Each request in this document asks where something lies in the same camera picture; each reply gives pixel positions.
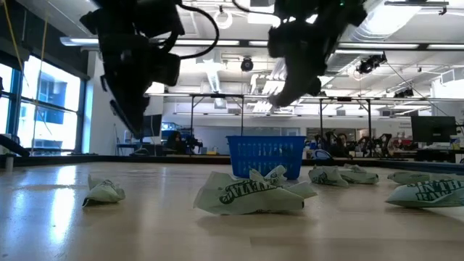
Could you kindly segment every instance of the black monitor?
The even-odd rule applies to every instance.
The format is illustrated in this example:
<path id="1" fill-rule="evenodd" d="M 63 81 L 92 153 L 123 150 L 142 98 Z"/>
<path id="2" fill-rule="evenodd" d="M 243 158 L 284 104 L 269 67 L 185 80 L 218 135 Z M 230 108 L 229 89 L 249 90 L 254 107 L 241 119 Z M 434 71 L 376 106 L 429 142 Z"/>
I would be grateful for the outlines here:
<path id="1" fill-rule="evenodd" d="M 457 133 L 454 117 L 412 116 L 411 127 L 415 142 L 450 142 Z"/>
<path id="2" fill-rule="evenodd" d="M 161 133 L 162 115 L 145 115 L 144 116 L 144 137 L 158 137 Z"/>

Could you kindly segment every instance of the person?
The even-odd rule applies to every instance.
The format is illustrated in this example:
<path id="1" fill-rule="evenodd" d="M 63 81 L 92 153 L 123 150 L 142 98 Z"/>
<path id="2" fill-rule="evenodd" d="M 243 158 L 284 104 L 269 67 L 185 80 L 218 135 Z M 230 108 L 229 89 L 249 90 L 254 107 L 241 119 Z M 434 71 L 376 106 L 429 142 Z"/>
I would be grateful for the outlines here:
<path id="1" fill-rule="evenodd" d="M 186 146 L 182 142 L 181 133 L 178 132 L 178 131 L 174 131 L 167 138 L 166 147 L 168 149 L 174 149 L 176 154 L 185 154 L 186 153 Z"/>

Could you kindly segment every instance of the metal pole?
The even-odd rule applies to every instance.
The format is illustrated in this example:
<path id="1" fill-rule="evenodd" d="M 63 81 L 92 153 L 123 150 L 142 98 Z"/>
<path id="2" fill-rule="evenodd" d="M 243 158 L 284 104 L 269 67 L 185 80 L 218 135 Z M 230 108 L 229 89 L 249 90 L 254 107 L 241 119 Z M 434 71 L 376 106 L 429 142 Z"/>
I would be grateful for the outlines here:
<path id="1" fill-rule="evenodd" d="M 373 146 L 373 142 L 372 142 L 372 117 L 370 116 L 370 99 L 367 100 L 368 101 L 368 119 L 369 119 L 369 142 L 370 142 L 370 151 L 369 151 L 369 157 L 372 157 L 372 146 Z"/>
<path id="2" fill-rule="evenodd" d="M 244 135 L 244 105 L 245 105 L 245 98 L 241 98 L 241 135 Z"/>
<path id="3" fill-rule="evenodd" d="M 194 100 L 195 100 L 195 96 L 192 95 L 192 97 L 191 97 L 191 115 L 190 115 L 190 138 L 194 134 L 194 108 L 195 108 Z M 188 145 L 188 147 L 190 149 L 190 157 L 191 157 L 194 150 L 190 147 L 190 144 Z"/>
<path id="4" fill-rule="evenodd" d="M 324 137 L 324 130 L 323 130 L 323 124 L 322 124 L 322 99 L 319 100 L 319 116 L 320 116 L 320 138 Z"/>

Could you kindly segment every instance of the glass wall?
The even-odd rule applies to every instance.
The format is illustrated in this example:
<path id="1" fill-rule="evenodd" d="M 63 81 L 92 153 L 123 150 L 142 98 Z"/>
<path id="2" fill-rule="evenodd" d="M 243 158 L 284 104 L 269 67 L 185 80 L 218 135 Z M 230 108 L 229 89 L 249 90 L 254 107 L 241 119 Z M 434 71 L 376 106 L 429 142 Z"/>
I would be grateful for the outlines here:
<path id="1" fill-rule="evenodd" d="M 0 77 L 8 93 L 0 99 L 0 133 L 18 136 L 21 146 L 41 152 L 80 151 L 80 78 L 32 56 L 24 63 L 24 75 L 0 64 Z"/>

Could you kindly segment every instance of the ceiling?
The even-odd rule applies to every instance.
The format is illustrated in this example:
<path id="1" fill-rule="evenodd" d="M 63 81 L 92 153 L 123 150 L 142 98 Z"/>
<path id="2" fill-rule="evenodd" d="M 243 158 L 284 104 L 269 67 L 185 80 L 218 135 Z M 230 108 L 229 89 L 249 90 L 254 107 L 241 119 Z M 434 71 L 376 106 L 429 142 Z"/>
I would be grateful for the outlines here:
<path id="1" fill-rule="evenodd" d="M 90 37 L 92 35 L 79 23 L 79 18 L 95 6 L 88 0 L 18 0 L 32 12 L 44 18 L 49 16 L 49 22 L 72 37 Z M 438 15 L 440 9 L 422 8 L 416 12 L 404 26 L 400 27 L 383 41 L 395 42 L 447 42 L 464 43 L 464 1 L 448 0 L 448 13 Z M 249 7 L 249 0 L 240 1 Z M 232 15 L 232 25 L 220 30 L 221 39 L 256 39 L 267 40 L 270 25 L 250 24 L 247 14 L 240 12 L 232 6 L 231 0 L 202 0 L 184 1 L 184 4 L 198 6 L 211 15 L 218 11 L 219 4 L 223 5 L 226 12 Z M 374 13 L 376 8 L 384 5 L 384 0 L 368 0 L 366 8 Z M 210 22 L 199 14 L 192 14 L 179 10 L 183 26 L 186 30 L 186 38 L 214 38 L 214 30 Z M 399 19 L 398 14 L 390 14 L 385 23 Z M 355 28 L 348 28 L 343 35 L 343 41 L 351 41 L 351 35 Z M 178 54 L 190 54 L 198 52 L 200 48 L 175 47 L 173 52 Z M 217 72 L 221 86 L 227 88 L 228 83 L 250 84 L 253 74 L 272 72 L 276 61 L 269 58 L 266 48 L 221 48 L 217 47 L 222 66 Z M 381 96 L 385 90 L 403 83 L 403 79 L 411 80 L 415 88 L 423 95 L 430 93 L 430 80 L 439 76 L 453 67 L 464 66 L 464 53 L 461 52 L 429 52 L 429 51 L 388 51 L 386 53 L 389 65 L 382 65 L 371 75 L 364 75 L 361 79 L 355 72 L 356 65 L 366 55 L 341 54 L 329 60 L 329 69 L 335 68 L 339 75 L 326 85 L 328 95 L 352 95 L 359 93 L 368 96 Z M 244 57 L 251 57 L 254 62 L 254 72 L 242 72 L 240 64 Z M 207 83 L 208 77 L 204 68 L 195 62 L 183 63 L 181 76 L 176 86 L 176 91 L 182 91 L 182 86 L 199 86 Z M 228 92 L 240 93 L 244 89 L 238 87 L 235 91 L 227 88 Z"/>

